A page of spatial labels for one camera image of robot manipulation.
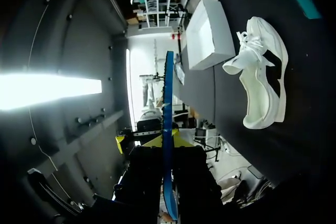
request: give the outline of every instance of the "bright light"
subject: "bright light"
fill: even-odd
[[[10,110],[64,97],[101,93],[101,81],[50,74],[0,76],[0,110]]]
[[[130,110],[130,117],[131,117],[131,126],[132,131],[135,131],[133,96],[131,88],[131,55],[128,49],[126,49],[126,82],[127,82],[128,107]]]

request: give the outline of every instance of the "shoelace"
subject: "shoelace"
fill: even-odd
[[[245,31],[242,33],[237,32],[237,36],[240,43],[240,50],[248,48],[257,55],[259,61],[263,60],[262,55],[259,51],[259,48],[263,48],[263,45],[259,37],[249,37],[247,32]]]

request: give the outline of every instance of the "shoebox lid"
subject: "shoebox lid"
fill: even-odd
[[[192,70],[204,70],[235,56],[231,31],[219,1],[200,1],[187,27],[186,40]]]

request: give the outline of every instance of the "yellow bracket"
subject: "yellow bracket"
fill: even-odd
[[[116,139],[120,154],[123,154],[120,143],[125,139],[125,136],[116,136],[115,139]]]
[[[187,142],[186,140],[183,140],[180,137],[180,133],[179,130],[174,129],[172,131],[172,135],[174,136],[174,147],[194,147],[194,145],[192,145],[191,143]],[[162,135],[154,138],[153,140],[149,141],[148,143],[143,144],[144,147],[152,147],[152,146],[156,146],[156,147],[162,147]]]

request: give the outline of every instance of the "gray wall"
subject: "gray wall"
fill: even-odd
[[[71,20],[67,20],[69,14],[73,16]],[[124,29],[109,0],[50,0],[48,6],[44,0],[25,0],[21,4],[3,36],[1,72],[43,72],[100,79],[103,92],[30,107],[38,143],[48,155],[58,156],[58,172],[54,172],[38,146],[30,144],[34,133],[28,108],[1,113],[0,148],[13,166],[14,176],[22,178],[28,169],[42,167],[46,174],[54,172],[73,200],[88,202],[94,191],[111,196],[122,167],[114,139],[120,127],[116,120],[122,116],[120,125],[130,125],[129,116],[123,113],[128,113]],[[118,50],[109,50],[117,40],[123,41],[116,46]],[[79,127],[75,122],[76,117],[86,121],[98,116],[101,108],[105,108],[109,123],[101,119],[101,126],[94,128],[94,134],[90,133],[93,129]],[[92,136],[87,141],[89,146],[81,145]],[[61,160],[60,154],[69,154],[68,146],[74,144],[83,150],[77,156]],[[55,190],[61,192],[49,175]],[[83,176],[92,178],[93,189],[83,182]]]

